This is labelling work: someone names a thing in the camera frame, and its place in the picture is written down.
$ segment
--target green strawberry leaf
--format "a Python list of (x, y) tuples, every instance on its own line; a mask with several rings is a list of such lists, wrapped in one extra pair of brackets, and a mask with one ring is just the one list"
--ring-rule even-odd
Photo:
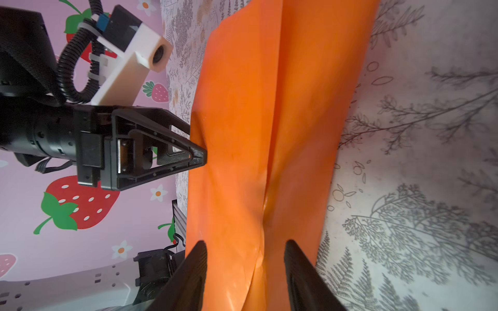
[(60, 210), (59, 201), (50, 193), (44, 192), (43, 200), (41, 201), (41, 210), (49, 216), (58, 215)]
[(67, 4), (68, 6), (72, 7), (73, 10), (75, 10), (76, 12), (78, 12), (78, 14), (81, 14), (80, 10), (78, 10), (72, 3), (70, 3), (68, 0), (59, 0), (59, 2), (62, 2), (62, 3), (65, 3)]
[(84, 18), (92, 18), (92, 11), (88, 8), (81, 14), (71, 15), (66, 19), (66, 29), (64, 33), (76, 33), (78, 31), (78, 24), (83, 21)]
[(63, 205), (60, 206), (60, 209), (58, 211), (58, 215), (56, 216), (69, 216), (74, 212), (74, 209), (77, 208), (78, 205), (76, 203), (68, 202), (64, 203)]
[(64, 229), (64, 230), (78, 230), (78, 224), (74, 219), (72, 219), (69, 216), (57, 216), (53, 218), (54, 224), (57, 228)]
[(161, 228), (169, 226), (169, 225), (172, 225), (172, 223), (160, 224), (159, 226), (157, 226), (157, 229), (161, 229)]
[(171, 242), (175, 240), (175, 237), (173, 236), (174, 234), (175, 234), (175, 223), (173, 221), (173, 223), (171, 224), (171, 226), (169, 226), (168, 229), (168, 237)]

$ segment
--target pink wallpaper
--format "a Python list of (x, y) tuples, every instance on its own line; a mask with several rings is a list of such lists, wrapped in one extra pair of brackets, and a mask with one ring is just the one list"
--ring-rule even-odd
[[(114, 5), (121, 4), (156, 32), (163, 33), (159, 0), (102, 2), (105, 12), (112, 12)], [(56, 55), (70, 35), (64, 32), (66, 19), (79, 15), (69, 4), (79, 12), (89, 8), (87, 0), (2, 1), (4, 6), (41, 12)], [(80, 59), (75, 71), (77, 87), (86, 83), (88, 69), (89, 63)], [(145, 81), (135, 105), (169, 109), (168, 97), (155, 96), (157, 90), (168, 89), (166, 71), (151, 72)], [(52, 162), (53, 166), (63, 163)], [(74, 175), (75, 167), (43, 175), (35, 172), (34, 167), (19, 164), (13, 154), (0, 152), (1, 281), (33, 280), (94, 269), (171, 244), (168, 226), (158, 226), (172, 219), (174, 176), (111, 193), (78, 187), (74, 178), (69, 177)]]

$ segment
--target red strawberry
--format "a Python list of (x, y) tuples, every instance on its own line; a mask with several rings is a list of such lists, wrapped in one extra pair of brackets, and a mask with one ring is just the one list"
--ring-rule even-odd
[(14, 266), (16, 257), (12, 254), (0, 254), (0, 278)]
[(155, 101), (156, 103), (165, 103), (169, 101), (168, 97), (168, 91), (162, 84), (154, 84), (154, 82), (149, 81), (145, 82), (145, 84), (142, 86), (143, 90), (147, 97), (152, 97), (152, 100)]
[(50, 217), (40, 224), (34, 234), (53, 220), (56, 227), (66, 230), (87, 229), (93, 227), (109, 213), (119, 191), (80, 186), (77, 176), (68, 176), (52, 182), (41, 202), (42, 211)]

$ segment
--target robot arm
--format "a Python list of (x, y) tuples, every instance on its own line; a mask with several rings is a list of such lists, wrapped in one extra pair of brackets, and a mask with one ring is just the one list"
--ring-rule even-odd
[[(110, 18), (94, 14), (94, 20), (81, 23), (61, 54), (57, 76), (44, 79), (58, 84), (68, 100), (91, 101), (91, 105), (57, 104), (57, 98), (45, 95), (49, 90), (33, 76), (39, 68), (53, 70), (55, 60), (46, 32), (36, 32), (39, 28), (33, 26), (43, 28), (39, 13), (0, 8), (0, 19), (28, 28), (27, 34), (25, 29), (16, 33), (17, 42), (45, 54), (38, 59), (44, 63), (40, 66), (28, 62), (38, 66), (33, 70), (7, 49), (0, 52), (1, 150), (14, 152), (25, 166), (38, 163), (37, 170), (43, 173), (76, 165), (79, 184), (97, 187), (101, 182), (102, 188), (116, 191), (206, 164), (205, 149), (172, 131), (176, 127), (189, 134), (187, 123), (164, 109), (132, 106), (149, 70), (165, 68), (172, 46), (122, 6), (117, 5)], [(78, 53), (90, 40), (102, 43), (118, 58), (91, 54), (89, 82), (80, 93), (72, 84), (72, 72)], [(156, 167), (152, 167), (153, 150), (157, 150)], [(47, 169), (52, 157), (68, 162)]]

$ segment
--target cable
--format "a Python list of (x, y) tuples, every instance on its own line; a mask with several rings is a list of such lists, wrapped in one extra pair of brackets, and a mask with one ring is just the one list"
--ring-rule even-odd
[[(89, 3), (92, 14), (100, 15), (104, 13), (100, 0), (89, 0)], [(87, 18), (83, 20), (83, 23), (88, 24), (93, 28), (96, 28), (97, 24), (94, 20)], [(76, 62), (90, 42), (92, 43), (92, 54), (96, 56), (104, 54), (104, 46), (97, 41), (97, 36), (88, 29), (79, 28), (59, 56), (59, 63), (57, 64), (57, 84), (67, 100), (73, 103), (88, 103), (92, 100), (100, 87), (99, 81), (92, 78), (88, 79), (85, 88), (81, 92), (77, 91), (74, 87), (73, 75)], [(99, 67), (99, 62), (92, 60), (90, 73), (98, 75)]]
[(180, 243), (180, 240), (181, 240), (181, 241), (182, 241), (183, 246), (185, 246), (185, 241), (183, 240), (183, 237), (182, 237), (180, 234), (175, 233), (175, 234), (173, 234), (173, 237), (175, 238), (176, 243)]
[(47, 158), (45, 160), (42, 160), (36, 164), (36, 168), (34, 169), (37, 172), (40, 172), (42, 174), (46, 173), (52, 173), (56, 171), (60, 171), (63, 169), (67, 169), (71, 165), (73, 165), (73, 160), (69, 160), (66, 163), (62, 164), (61, 166), (56, 166), (56, 167), (47, 167), (48, 161), (50, 161), (52, 158)]

